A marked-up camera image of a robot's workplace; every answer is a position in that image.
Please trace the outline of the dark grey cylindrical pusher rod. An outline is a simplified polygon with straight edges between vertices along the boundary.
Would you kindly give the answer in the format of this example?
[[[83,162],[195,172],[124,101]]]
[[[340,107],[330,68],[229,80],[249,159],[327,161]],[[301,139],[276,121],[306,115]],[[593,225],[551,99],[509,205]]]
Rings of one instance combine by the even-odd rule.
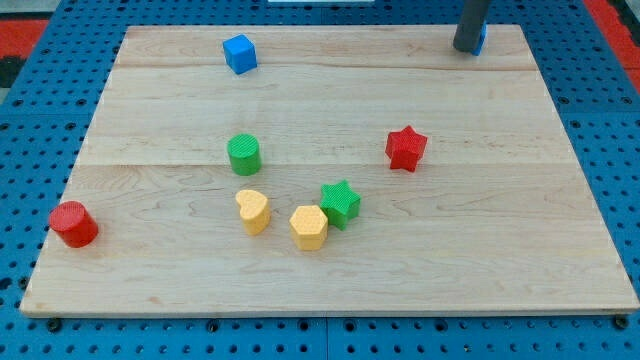
[[[476,47],[480,29],[490,8],[490,0],[466,0],[456,32],[453,47],[463,53],[471,53]]]

